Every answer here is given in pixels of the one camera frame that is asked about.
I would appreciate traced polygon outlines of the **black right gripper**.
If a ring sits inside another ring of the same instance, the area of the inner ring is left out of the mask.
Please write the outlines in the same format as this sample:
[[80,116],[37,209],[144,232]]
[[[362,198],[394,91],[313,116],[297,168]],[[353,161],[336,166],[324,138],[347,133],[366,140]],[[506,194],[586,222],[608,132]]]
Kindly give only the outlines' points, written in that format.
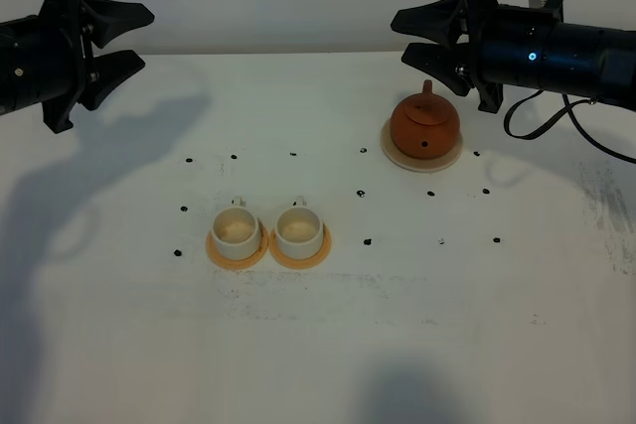
[[[398,10],[391,29],[437,44],[409,44],[401,56],[404,64],[437,79],[457,96],[466,96],[472,81],[480,96],[478,109],[496,113],[505,85],[540,87],[545,44],[561,23],[561,0],[529,4],[526,8],[498,0],[440,0]],[[466,62],[448,49],[467,33]]]

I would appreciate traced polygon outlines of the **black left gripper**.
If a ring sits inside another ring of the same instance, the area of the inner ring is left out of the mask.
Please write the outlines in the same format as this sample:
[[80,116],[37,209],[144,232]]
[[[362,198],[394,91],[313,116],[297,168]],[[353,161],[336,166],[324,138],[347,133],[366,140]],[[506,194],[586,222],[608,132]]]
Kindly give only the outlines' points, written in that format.
[[80,10],[91,41],[104,48],[117,37],[152,24],[143,4],[112,0],[44,0],[37,15],[1,24],[1,113],[41,104],[43,121],[54,132],[73,127],[79,103],[97,110],[145,62],[133,51],[94,59],[86,83]]

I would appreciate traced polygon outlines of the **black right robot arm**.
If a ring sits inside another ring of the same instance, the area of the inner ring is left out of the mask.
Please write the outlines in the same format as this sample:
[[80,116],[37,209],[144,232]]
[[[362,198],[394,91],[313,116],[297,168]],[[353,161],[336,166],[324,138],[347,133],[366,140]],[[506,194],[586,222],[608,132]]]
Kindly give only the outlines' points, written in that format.
[[458,96],[477,89],[481,111],[499,111],[506,85],[634,109],[634,32],[567,23],[562,4],[440,0],[399,10],[391,28],[416,38],[404,64]]

